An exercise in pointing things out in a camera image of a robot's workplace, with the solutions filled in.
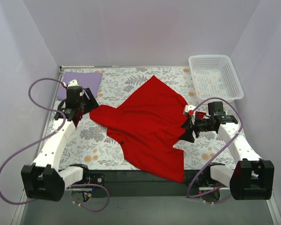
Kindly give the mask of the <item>red t shirt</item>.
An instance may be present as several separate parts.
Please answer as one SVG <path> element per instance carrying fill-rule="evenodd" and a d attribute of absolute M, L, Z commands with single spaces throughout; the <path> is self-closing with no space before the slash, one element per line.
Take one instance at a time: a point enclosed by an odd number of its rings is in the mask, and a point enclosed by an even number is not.
<path fill-rule="evenodd" d="M 90 119 L 107 128 L 118 142 L 125 160 L 155 176 L 184 182 L 184 152 L 174 148 L 185 132 L 187 102 L 153 76 L 124 103 L 114 108 L 100 105 Z"/>

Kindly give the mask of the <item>white plastic basket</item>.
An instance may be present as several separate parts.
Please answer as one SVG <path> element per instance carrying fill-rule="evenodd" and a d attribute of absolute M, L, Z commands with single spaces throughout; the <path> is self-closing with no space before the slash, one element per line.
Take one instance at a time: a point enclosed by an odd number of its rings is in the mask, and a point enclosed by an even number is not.
<path fill-rule="evenodd" d="M 226 55 L 195 55 L 188 59 L 195 93 L 200 102 L 211 97 L 228 102 L 242 99 L 244 92 L 231 59 Z"/>

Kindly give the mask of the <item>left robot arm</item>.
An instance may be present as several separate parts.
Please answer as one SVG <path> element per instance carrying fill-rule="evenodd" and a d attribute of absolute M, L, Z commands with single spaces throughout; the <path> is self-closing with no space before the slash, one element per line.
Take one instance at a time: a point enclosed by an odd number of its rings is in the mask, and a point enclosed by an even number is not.
<path fill-rule="evenodd" d="M 99 107 L 90 88 L 68 86 L 66 99 L 58 105 L 53 122 L 53 136 L 43 145 L 31 165 L 23 166 L 21 176 L 28 198 L 59 201 L 66 188 L 76 183 L 86 187 L 90 183 L 87 166 L 70 165 L 59 170 L 63 151 L 83 115 Z"/>

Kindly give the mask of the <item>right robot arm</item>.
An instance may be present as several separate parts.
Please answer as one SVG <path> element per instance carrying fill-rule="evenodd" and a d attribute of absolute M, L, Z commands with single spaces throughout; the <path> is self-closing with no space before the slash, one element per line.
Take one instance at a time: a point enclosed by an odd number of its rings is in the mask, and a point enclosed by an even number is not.
<path fill-rule="evenodd" d="M 206 99 L 208 113 L 200 112 L 197 106 L 186 105 L 187 117 L 182 125 L 185 132 L 180 140 L 193 143 L 201 132 L 216 132 L 225 142 L 222 150 L 229 149 L 235 163 L 235 169 L 223 164 L 213 163 L 222 153 L 219 150 L 193 177 L 187 190 L 200 178 L 207 186 L 219 183 L 218 187 L 205 192 L 219 190 L 223 186 L 230 189 L 235 200 L 269 200 L 272 196 L 274 165 L 257 154 L 242 135 L 243 123 L 240 116 L 228 115 L 223 104 L 226 100 L 219 97 Z"/>

